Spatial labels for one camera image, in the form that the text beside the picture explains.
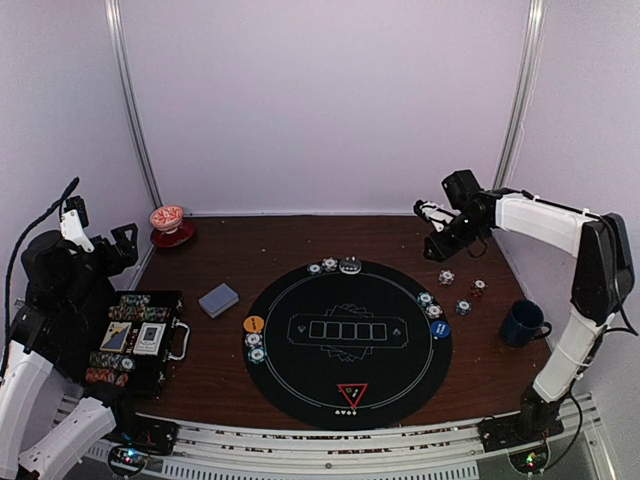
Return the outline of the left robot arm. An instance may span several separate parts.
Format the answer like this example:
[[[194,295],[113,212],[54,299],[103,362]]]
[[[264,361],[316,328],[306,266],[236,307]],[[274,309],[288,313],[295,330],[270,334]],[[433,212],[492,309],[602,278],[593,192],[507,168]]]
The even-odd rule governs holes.
[[[111,277],[138,261],[138,227],[112,229],[110,239],[90,238],[79,196],[64,193],[28,225],[33,230],[56,214],[60,226],[29,239],[21,234],[11,262],[27,275],[25,303],[5,315],[1,354],[1,476],[58,479],[99,438],[111,433],[123,444],[144,433],[126,390],[100,380],[87,387],[71,419],[21,448],[36,399],[52,372],[82,383],[91,352],[106,333],[115,293]]]

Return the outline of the blue round blind button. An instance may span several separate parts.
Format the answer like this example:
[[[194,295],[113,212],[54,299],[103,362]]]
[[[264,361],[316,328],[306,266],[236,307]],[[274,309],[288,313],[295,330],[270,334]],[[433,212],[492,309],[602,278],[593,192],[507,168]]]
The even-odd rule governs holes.
[[[447,338],[451,335],[451,328],[445,321],[436,320],[431,323],[431,334],[438,339]]]

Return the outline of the red triangle marker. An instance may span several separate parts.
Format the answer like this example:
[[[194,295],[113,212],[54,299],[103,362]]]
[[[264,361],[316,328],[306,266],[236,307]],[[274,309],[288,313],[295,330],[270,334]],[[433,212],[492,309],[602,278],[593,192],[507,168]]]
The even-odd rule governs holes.
[[[341,383],[337,384],[338,391],[343,395],[348,405],[356,410],[368,390],[367,383]]]

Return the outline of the blue white chip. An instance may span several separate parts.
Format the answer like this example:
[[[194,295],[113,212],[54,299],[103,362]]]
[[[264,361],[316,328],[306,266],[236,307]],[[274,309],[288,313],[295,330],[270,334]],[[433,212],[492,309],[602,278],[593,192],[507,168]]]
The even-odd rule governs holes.
[[[437,320],[443,315],[443,309],[438,304],[430,304],[425,308],[427,317],[431,320]]]
[[[321,265],[326,272],[332,272],[338,268],[338,260],[334,257],[326,257],[322,260]]]
[[[248,349],[262,348],[263,336],[255,332],[247,333],[244,338],[244,343]]]

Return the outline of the clear acrylic dealer button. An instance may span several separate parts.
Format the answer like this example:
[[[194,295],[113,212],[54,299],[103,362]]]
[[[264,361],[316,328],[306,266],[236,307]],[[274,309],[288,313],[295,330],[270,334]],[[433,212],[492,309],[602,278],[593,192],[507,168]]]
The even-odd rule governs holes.
[[[339,261],[338,268],[344,274],[356,275],[362,269],[362,262],[355,256],[347,256]]]

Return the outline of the blue white chip top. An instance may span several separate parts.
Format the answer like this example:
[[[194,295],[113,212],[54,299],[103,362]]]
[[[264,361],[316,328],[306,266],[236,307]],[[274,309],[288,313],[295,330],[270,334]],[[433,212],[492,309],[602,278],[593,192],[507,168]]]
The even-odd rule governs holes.
[[[334,257],[326,257],[322,260],[321,265],[326,272],[332,272],[338,268],[338,260]]]

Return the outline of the green chip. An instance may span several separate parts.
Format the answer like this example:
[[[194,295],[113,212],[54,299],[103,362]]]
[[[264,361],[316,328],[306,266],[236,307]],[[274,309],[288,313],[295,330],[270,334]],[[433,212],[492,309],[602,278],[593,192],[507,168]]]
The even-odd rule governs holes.
[[[253,364],[260,364],[266,360],[267,352],[261,346],[254,346],[249,349],[247,358]]]
[[[423,307],[428,307],[432,305],[433,301],[434,301],[434,297],[428,291],[423,291],[417,295],[417,302]]]
[[[307,266],[307,272],[310,275],[318,275],[323,272],[323,268],[320,264],[312,263]]]

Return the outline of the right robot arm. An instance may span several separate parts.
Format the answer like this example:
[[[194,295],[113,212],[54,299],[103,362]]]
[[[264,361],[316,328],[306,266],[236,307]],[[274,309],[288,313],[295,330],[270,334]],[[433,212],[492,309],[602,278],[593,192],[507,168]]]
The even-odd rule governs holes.
[[[476,242],[502,231],[538,241],[548,250],[565,254],[560,278],[551,281],[560,293],[546,301],[556,306],[561,331],[553,335],[551,354],[523,392],[520,409],[506,423],[513,436],[530,442],[552,430],[561,404],[589,369],[605,336],[635,334],[624,316],[624,302],[635,286],[629,235],[623,217],[598,214],[543,199],[526,190],[484,189],[470,170],[446,177],[442,187],[451,207],[418,200],[414,213],[432,225],[423,255],[444,262]]]

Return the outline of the green chip top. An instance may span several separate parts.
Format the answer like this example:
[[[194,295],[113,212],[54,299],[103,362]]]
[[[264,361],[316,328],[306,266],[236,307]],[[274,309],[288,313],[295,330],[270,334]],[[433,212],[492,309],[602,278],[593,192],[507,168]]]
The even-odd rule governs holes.
[[[320,264],[312,263],[307,266],[307,272],[310,275],[318,275],[323,272],[323,268]]]

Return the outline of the orange round blind button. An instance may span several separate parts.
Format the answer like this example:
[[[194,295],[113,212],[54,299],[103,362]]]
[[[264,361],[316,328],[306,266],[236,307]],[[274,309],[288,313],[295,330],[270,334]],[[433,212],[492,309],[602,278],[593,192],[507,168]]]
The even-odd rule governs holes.
[[[244,319],[242,326],[247,333],[260,334],[265,327],[265,320],[258,315],[251,315]]]

